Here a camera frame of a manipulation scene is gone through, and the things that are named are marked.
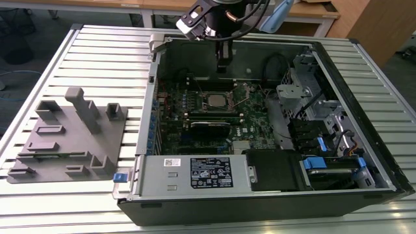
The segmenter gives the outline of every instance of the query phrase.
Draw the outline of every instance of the white sticker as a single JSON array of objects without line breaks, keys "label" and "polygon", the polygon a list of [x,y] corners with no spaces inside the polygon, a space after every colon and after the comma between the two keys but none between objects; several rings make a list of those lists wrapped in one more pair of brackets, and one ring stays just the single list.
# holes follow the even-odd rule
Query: white sticker
[{"label": "white sticker", "polygon": [[139,7],[137,4],[121,4],[121,6],[125,6],[125,7]]},{"label": "white sticker", "polygon": [[163,159],[163,166],[165,167],[179,167],[181,166],[181,159],[179,158],[165,158]]}]

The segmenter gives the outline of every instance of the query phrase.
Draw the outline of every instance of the barcode sticker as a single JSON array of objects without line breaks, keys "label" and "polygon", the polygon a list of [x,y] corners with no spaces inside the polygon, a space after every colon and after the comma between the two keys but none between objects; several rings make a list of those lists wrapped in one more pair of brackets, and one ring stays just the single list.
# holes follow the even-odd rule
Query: barcode sticker
[{"label": "barcode sticker", "polygon": [[179,167],[181,166],[181,159],[179,158],[165,158],[162,165],[165,167]]}]

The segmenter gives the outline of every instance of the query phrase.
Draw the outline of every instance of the blue cable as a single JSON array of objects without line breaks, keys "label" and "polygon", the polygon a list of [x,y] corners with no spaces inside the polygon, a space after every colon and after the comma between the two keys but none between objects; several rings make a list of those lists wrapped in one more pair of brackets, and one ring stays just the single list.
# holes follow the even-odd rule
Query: blue cable
[{"label": "blue cable", "polygon": [[[19,70],[19,71],[5,72],[5,73],[0,74],[0,76],[3,76],[6,74],[14,73],[14,72],[27,72],[27,73],[35,73],[35,74],[41,75],[41,73],[35,72],[35,71]],[[2,100],[2,101],[23,101],[25,99],[7,99],[7,98],[1,98],[0,97],[0,100]]]},{"label": "blue cable", "polygon": [[7,99],[7,98],[0,97],[0,100],[2,100],[2,101],[23,101],[25,99]]},{"label": "blue cable", "polygon": [[14,72],[27,72],[27,73],[35,73],[35,74],[39,74],[39,75],[41,75],[41,73],[39,73],[39,72],[35,72],[35,71],[29,71],[29,70],[21,70],[21,71],[10,71],[10,72],[5,72],[5,73],[0,74],[0,76],[3,76],[3,75],[6,75],[6,74],[14,73]]}]

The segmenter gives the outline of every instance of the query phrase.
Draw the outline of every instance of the black case side panel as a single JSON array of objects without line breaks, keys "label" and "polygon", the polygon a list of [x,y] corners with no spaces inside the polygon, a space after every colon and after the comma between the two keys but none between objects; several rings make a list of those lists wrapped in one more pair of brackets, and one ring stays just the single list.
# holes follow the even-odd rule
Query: black case side panel
[{"label": "black case side panel", "polygon": [[342,216],[394,195],[375,192],[151,202],[118,200],[117,205],[137,226],[189,225]]}]

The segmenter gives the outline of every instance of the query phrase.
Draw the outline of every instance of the wooden table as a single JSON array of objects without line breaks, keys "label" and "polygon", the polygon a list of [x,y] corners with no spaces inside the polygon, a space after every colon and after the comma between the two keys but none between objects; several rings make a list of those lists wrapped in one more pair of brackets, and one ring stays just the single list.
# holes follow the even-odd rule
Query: wooden table
[{"label": "wooden table", "polygon": [[[141,14],[143,27],[153,28],[154,15],[179,16],[193,3],[194,0],[0,0],[0,7]],[[314,36],[323,37],[338,17],[338,12],[327,12],[321,4],[299,2],[285,21],[318,24]]]},{"label": "wooden table", "polygon": [[[179,16],[193,5],[194,0],[143,0],[141,8],[147,9],[153,15]],[[318,24],[314,37],[325,37],[331,23],[339,18],[338,12],[327,12],[319,4],[299,2],[291,6],[285,22],[299,22]],[[145,27],[153,27],[153,21],[145,21]]]}]

